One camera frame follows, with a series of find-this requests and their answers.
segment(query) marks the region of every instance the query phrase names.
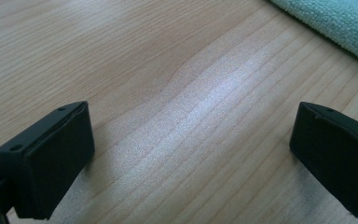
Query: green towel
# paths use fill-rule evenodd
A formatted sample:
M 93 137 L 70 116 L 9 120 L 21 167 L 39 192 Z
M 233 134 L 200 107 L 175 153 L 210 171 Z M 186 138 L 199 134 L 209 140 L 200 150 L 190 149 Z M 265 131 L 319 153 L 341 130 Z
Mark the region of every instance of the green towel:
M 358 0 L 271 0 L 358 56 Z

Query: screw hole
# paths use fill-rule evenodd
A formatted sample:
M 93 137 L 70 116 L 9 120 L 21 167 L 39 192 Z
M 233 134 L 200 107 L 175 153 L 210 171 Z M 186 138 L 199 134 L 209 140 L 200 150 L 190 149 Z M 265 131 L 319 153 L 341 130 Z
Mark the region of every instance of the screw hole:
M 10 151 L 17 151 L 17 150 L 19 150 L 20 148 L 22 148 L 22 145 L 16 145 L 16 146 L 14 146 L 14 147 L 11 147 L 11 148 L 10 148 Z

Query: black plastic block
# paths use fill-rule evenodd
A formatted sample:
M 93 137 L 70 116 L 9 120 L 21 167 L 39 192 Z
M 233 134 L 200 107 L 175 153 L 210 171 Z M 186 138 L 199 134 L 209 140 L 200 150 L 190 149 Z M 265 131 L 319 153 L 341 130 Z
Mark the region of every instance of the black plastic block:
M 300 103 L 290 148 L 358 217 L 358 121 L 325 106 Z
M 87 102 L 46 115 L 0 147 L 0 173 L 16 188 L 19 217 L 50 218 L 94 153 Z

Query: wooden table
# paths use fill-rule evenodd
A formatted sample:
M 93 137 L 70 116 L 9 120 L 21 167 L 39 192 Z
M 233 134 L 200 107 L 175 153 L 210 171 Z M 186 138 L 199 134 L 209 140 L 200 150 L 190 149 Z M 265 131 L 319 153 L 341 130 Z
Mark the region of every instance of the wooden table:
M 288 146 L 300 101 L 358 119 L 358 59 L 267 0 L 0 0 L 0 145 L 82 100 L 48 223 L 358 223 Z

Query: light wood surface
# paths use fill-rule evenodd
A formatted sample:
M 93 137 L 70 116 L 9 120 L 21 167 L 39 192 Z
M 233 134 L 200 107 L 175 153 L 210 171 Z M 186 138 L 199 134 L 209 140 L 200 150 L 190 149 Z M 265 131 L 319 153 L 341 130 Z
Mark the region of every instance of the light wood surface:
M 89 101 L 51 220 L 358 223 L 290 153 L 300 101 L 358 119 L 358 59 L 265 0 L 0 0 L 0 145 Z

